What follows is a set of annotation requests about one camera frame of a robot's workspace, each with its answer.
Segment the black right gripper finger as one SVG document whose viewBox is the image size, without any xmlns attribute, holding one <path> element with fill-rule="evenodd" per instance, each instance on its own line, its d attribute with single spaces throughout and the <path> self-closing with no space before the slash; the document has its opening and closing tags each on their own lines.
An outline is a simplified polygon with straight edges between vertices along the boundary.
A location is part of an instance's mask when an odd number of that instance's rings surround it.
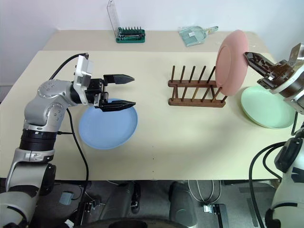
<svg viewBox="0 0 304 228">
<path fill-rule="evenodd" d="M 245 52 L 244 57 L 247 60 L 247 64 L 262 77 L 277 78 L 274 72 L 276 65 L 263 55 L 255 52 Z"/>
</svg>

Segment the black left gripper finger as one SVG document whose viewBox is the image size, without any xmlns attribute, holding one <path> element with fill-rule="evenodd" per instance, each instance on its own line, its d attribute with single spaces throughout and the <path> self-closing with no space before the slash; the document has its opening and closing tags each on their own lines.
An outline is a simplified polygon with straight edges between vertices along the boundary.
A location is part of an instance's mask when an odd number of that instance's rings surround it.
<svg viewBox="0 0 304 228">
<path fill-rule="evenodd" d="M 134 78 L 125 74 L 104 75 L 104 84 L 127 84 L 134 81 Z"/>
<path fill-rule="evenodd" d="M 128 109 L 136 105 L 136 102 L 130 102 L 125 100 L 115 100 L 112 102 L 100 102 L 99 108 L 103 112 L 116 112 L 124 109 Z"/>
</svg>

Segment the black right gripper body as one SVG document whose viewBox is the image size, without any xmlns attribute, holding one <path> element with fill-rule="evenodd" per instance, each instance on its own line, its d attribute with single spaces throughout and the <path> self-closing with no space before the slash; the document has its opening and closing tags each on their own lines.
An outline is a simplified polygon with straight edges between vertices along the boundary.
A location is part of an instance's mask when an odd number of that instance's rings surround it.
<svg viewBox="0 0 304 228">
<path fill-rule="evenodd" d="M 265 89 L 276 89 L 294 74 L 295 70 L 284 60 L 277 64 L 262 60 L 260 75 L 261 79 L 257 81 Z"/>
</svg>

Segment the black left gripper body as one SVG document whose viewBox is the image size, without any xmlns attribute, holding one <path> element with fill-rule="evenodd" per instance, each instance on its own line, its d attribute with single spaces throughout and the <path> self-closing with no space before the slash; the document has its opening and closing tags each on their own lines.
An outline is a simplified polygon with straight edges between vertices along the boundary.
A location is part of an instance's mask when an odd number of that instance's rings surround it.
<svg viewBox="0 0 304 228">
<path fill-rule="evenodd" d="M 108 92 L 105 91 L 107 83 L 104 79 L 91 79 L 87 90 L 85 91 L 88 103 L 95 108 L 105 109 L 108 103 Z"/>
</svg>

